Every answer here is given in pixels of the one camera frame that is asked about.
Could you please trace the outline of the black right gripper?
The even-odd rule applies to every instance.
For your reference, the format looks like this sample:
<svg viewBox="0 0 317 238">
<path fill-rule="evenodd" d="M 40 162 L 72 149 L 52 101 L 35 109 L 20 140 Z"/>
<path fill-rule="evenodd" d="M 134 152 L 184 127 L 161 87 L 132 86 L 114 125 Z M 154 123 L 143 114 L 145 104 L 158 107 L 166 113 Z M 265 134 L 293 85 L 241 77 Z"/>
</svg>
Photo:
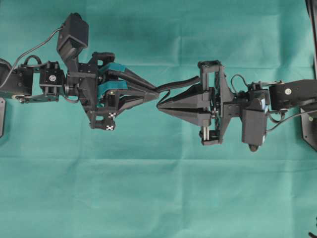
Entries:
<svg viewBox="0 0 317 238">
<path fill-rule="evenodd" d="M 224 66 L 218 60 L 198 62 L 201 84 L 195 84 L 185 92 L 157 104 L 159 111 L 197 126 L 201 126 L 199 136 L 203 145 L 223 142 L 223 137 L 232 117 L 239 111 L 230 111 L 234 103 L 234 93 L 229 88 Z M 214 130 L 210 130 L 214 120 Z"/>
</svg>

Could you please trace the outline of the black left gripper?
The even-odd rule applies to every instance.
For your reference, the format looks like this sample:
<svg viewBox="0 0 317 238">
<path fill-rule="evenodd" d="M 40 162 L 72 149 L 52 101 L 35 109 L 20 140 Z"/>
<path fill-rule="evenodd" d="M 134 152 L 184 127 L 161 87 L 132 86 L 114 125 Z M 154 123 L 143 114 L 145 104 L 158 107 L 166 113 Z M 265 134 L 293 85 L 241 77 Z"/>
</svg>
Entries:
<svg viewBox="0 0 317 238">
<path fill-rule="evenodd" d="M 114 62 L 115 54 L 94 52 L 88 63 L 79 63 L 77 71 L 68 71 L 66 84 L 69 96 L 77 96 L 92 129 L 114 130 L 110 114 L 118 116 L 124 110 L 155 100 L 156 87 Z M 104 74 L 124 80 L 111 80 L 99 85 Z"/>
</svg>

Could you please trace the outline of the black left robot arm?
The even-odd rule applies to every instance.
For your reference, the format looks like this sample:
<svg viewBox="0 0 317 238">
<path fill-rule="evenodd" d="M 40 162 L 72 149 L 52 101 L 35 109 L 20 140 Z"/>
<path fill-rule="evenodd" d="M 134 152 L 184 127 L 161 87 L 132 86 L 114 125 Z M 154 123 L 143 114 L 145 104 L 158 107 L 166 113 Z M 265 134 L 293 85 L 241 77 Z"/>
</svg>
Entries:
<svg viewBox="0 0 317 238">
<path fill-rule="evenodd" d="M 0 96 L 20 103 L 57 102 L 63 96 L 72 103 L 79 102 L 92 129 L 114 130 L 115 117 L 124 110 L 159 97 L 158 89 L 115 63 L 113 53 L 92 54 L 88 63 L 80 63 L 76 72 L 64 73 L 58 62 L 26 60 L 16 69 L 0 61 Z"/>
</svg>

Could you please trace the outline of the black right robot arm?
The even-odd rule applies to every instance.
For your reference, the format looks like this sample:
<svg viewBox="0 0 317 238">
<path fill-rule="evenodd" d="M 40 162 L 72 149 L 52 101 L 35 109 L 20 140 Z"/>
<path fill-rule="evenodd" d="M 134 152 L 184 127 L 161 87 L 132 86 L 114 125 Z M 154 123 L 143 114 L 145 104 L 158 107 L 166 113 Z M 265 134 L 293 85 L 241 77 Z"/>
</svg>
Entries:
<svg viewBox="0 0 317 238">
<path fill-rule="evenodd" d="M 164 96 L 157 108 L 199 126 L 203 145 L 221 144 L 230 120 L 239 117 L 242 142 L 257 151 L 270 132 L 267 121 L 281 125 L 289 109 L 300 108 L 303 139 L 317 147 L 316 80 L 253 82 L 246 92 L 237 92 L 228 86 L 221 62 L 200 61 L 198 68 L 199 77 L 163 86 L 163 91 L 184 86 L 189 89 L 172 98 Z"/>
</svg>

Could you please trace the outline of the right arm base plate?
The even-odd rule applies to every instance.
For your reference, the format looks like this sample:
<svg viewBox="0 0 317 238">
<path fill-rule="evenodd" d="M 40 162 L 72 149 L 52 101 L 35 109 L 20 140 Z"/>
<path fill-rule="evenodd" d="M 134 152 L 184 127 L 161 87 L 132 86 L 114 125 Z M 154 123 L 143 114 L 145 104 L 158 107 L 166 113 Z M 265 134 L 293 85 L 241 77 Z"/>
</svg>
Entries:
<svg viewBox="0 0 317 238">
<path fill-rule="evenodd" d="M 317 108 L 305 106 L 300 108 L 300 112 L 309 112 L 301 115 L 302 138 L 315 150 L 317 150 Z"/>
</svg>

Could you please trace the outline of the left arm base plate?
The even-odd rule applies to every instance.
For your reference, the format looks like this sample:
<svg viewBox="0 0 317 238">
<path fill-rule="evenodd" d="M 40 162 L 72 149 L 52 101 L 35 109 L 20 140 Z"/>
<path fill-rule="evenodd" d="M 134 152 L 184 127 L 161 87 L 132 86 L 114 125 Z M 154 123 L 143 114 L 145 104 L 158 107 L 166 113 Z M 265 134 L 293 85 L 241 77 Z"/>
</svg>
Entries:
<svg viewBox="0 0 317 238">
<path fill-rule="evenodd" d="M 5 99 L 1 97 L 0 98 L 0 137 L 2 137 L 4 134 L 5 108 L 6 108 Z"/>
</svg>

